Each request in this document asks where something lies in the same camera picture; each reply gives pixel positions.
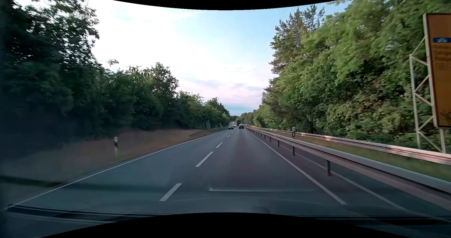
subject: guardrail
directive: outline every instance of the guardrail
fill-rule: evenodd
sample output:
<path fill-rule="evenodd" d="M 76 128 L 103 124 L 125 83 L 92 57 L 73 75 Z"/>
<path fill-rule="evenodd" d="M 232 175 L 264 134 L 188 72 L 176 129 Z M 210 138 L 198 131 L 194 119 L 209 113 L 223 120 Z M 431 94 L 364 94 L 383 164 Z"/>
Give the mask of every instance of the guardrail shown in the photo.
<path fill-rule="evenodd" d="M 270 141 L 272 139 L 277 140 L 277 146 L 280 146 L 280 142 L 292 146 L 293 155 L 295 155 L 295 148 L 297 148 L 323 158 L 327 161 L 327 175 L 331 175 L 330 162 L 333 162 L 451 211 L 450 182 L 358 155 L 303 142 L 269 131 L 250 128 L 248 125 L 245 125 L 245 127 L 259 136 L 269 137 Z"/>
<path fill-rule="evenodd" d="M 226 128 L 227 127 L 219 127 L 219 128 L 208 129 L 208 130 L 202 130 L 202 131 L 195 132 L 195 133 L 191 134 L 190 136 L 193 136 L 194 134 L 197 134 L 197 133 L 200 133 L 200 132 L 204 132 L 204 131 L 223 130 L 223 129 L 226 129 Z"/>
<path fill-rule="evenodd" d="M 278 131 L 278 132 L 283 132 L 283 133 L 287 133 L 287 134 L 292 134 L 291 131 L 260 128 L 260 127 L 256 127 L 256 126 L 252 126 L 252 127 L 258 128 L 260 130 Z M 439 163 L 439 164 L 451 165 L 451 154 L 443 154 L 440 152 L 415 149 L 415 148 L 410 148 L 410 147 L 405 147 L 405 146 L 386 145 L 386 144 L 381 144 L 381 143 L 353 140 L 353 139 L 333 137 L 333 136 L 317 135 L 317 134 L 310 134 L 310 133 L 304 133 L 304 132 L 296 132 L 296 135 L 330 141 L 330 142 L 335 142 L 335 143 L 347 144 L 347 145 L 351 145 L 351 146 L 358 146 L 358 147 L 363 147 L 363 148 L 372 149 L 372 150 L 378 150 L 378 151 L 382 151 L 382 152 L 386 152 L 386 153 L 402 155 L 402 156 L 406 156 L 406 157 L 410 157 L 410 158 L 426 160 L 426 161 L 435 162 L 435 163 Z"/>

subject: forest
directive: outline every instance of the forest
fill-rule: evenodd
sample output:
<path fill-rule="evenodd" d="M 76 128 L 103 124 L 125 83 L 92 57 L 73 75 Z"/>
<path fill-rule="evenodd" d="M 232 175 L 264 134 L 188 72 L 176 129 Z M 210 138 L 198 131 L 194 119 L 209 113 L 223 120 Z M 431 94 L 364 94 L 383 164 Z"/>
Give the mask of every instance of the forest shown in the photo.
<path fill-rule="evenodd" d="M 424 36 L 422 15 L 451 12 L 451 0 L 330 2 L 341 3 L 348 4 L 345 11 L 334 15 L 310 5 L 280 20 L 270 44 L 276 77 L 269 80 L 259 108 L 241 114 L 241 120 L 416 148 L 409 54 Z M 426 60 L 424 45 L 415 56 Z M 414 66 L 418 85 L 427 69 Z M 429 88 L 421 91 L 430 100 Z M 420 100 L 418 108 L 424 123 L 431 108 Z M 440 145 L 432 123 L 422 131 Z M 446 141 L 451 145 L 449 133 Z"/>
<path fill-rule="evenodd" d="M 205 102 L 199 94 L 176 91 L 178 80 L 161 63 L 104 68 L 92 53 L 99 20 L 86 0 L 47 0 L 45 7 L 0 1 L 5 152 L 131 128 L 210 129 L 234 120 L 218 98 Z M 117 63 L 108 61 L 110 67 Z"/>

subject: yellow sign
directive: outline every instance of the yellow sign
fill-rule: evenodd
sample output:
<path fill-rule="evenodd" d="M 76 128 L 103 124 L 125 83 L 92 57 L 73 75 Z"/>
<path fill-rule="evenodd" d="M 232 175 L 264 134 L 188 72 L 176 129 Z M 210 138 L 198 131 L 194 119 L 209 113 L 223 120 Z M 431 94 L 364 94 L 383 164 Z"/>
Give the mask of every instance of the yellow sign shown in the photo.
<path fill-rule="evenodd" d="M 451 13 L 423 16 L 434 126 L 451 127 Z"/>

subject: asphalt road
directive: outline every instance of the asphalt road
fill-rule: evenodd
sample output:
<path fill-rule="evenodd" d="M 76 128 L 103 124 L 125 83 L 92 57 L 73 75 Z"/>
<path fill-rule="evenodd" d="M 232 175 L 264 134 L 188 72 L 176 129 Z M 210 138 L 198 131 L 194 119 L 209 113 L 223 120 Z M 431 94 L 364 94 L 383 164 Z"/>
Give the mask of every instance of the asphalt road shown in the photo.
<path fill-rule="evenodd" d="M 376 206 L 451 214 L 381 182 L 247 129 L 220 131 L 146 155 L 20 202 L 116 213 L 262 211 L 333 215 L 323 206 Z"/>

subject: white cloud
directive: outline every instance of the white cloud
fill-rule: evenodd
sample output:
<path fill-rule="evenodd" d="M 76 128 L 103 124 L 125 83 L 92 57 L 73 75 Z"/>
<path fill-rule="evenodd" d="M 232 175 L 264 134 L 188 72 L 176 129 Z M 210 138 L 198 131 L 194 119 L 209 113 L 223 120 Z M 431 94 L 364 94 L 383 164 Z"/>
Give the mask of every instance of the white cloud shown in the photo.
<path fill-rule="evenodd" d="M 88 0 L 97 10 L 100 40 L 93 49 L 100 62 L 114 58 L 118 67 L 128 65 L 152 66 L 161 62 L 169 66 L 179 79 L 180 90 L 200 93 L 206 99 L 218 97 L 230 105 L 257 108 L 263 88 L 273 75 L 266 63 L 256 69 L 252 64 L 230 64 L 227 50 L 218 56 L 209 47 L 195 45 L 180 36 L 175 24 L 187 17 L 196 17 L 200 10 L 159 8 L 113 0 Z M 184 78 L 185 73 L 200 81 L 217 80 L 217 87 L 210 87 Z"/>

